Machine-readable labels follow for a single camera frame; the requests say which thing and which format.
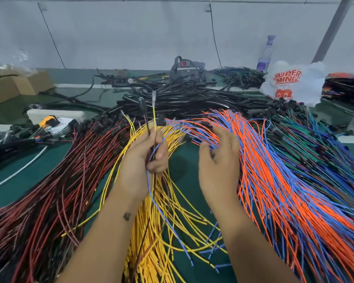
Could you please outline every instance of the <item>wall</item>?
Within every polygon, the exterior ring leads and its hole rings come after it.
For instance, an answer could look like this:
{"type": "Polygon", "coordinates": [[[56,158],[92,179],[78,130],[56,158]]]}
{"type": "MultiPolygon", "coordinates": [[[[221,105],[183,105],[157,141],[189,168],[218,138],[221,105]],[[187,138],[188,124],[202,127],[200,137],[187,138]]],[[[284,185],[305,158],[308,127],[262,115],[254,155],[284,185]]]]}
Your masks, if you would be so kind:
{"type": "MultiPolygon", "coordinates": [[[[340,0],[211,1],[222,66],[255,68],[268,34],[274,61],[310,63],[340,0]]],[[[26,52],[33,67],[170,69],[181,55],[217,68],[207,9],[207,0],[0,0],[0,61],[26,52]]],[[[354,72],[354,4],[324,61],[354,72]]]]}

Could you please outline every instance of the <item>red logo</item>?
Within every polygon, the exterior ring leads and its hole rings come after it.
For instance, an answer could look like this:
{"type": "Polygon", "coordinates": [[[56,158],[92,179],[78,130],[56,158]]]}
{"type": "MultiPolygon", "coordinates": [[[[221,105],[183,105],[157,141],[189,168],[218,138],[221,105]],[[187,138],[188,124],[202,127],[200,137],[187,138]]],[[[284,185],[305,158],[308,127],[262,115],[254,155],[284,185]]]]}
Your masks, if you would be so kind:
{"type": "Polygon", "coordinates": [[[297,83],[302,75],[300,69],[291,69],[289,71],[278,72],[274,75],[273,80],[276,85],[282,85],[285,83],[297,83]]]}
{"type": "Polygon", "coordinates": [[[293,92],[290,89],[277,89],[275,92],[275,98],[283,97],[285,100],[290,100],[293,98],[293,92]]]}

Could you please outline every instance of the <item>person's right hand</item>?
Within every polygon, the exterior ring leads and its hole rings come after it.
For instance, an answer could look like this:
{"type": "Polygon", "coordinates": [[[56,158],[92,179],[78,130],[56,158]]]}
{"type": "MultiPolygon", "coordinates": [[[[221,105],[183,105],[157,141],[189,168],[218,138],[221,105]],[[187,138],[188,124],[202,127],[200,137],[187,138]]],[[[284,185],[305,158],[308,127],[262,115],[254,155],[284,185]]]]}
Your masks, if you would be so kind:
{"type": "Polygon", "coordinates": [[[199,148],[199,185],[211,209],[234,199],[238,202],[237,186],[240,176],[239,139],[223,128],[213,127],[219,136],[219,147],[210,151],[202,142],[199,148]]]}

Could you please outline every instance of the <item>wrist tattoo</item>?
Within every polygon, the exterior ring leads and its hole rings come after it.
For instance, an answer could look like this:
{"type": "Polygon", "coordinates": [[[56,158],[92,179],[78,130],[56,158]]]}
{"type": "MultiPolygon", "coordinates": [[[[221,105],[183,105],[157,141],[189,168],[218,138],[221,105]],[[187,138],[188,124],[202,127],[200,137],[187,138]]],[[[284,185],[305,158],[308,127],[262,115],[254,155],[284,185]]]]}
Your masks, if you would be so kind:
{"type": "Polygon", "coordinates": [[[126,220],[126,221],[129,221],[130,220],[130,216],[131,214],[129,212],[125,212],[124,215],[123,215],[123,218],[126,220]]]}

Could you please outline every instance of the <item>metal pole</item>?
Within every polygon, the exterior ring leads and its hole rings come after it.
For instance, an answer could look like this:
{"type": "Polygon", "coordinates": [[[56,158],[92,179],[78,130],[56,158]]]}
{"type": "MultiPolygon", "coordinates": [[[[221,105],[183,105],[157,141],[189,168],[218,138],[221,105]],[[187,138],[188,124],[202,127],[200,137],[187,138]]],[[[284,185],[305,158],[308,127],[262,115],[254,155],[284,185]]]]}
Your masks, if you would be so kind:
{"type": "Polygon", "coordinates": [[[353,0],[341,0],[333,19],[326,30],[326,33],[321,41],[321,44],[313,58],[312,62],[323,61],[326,53],[329,50],[330,45],[332,44],[335,36],[344,21],[344,18],[349,11],[349,8],[353,0]]]}

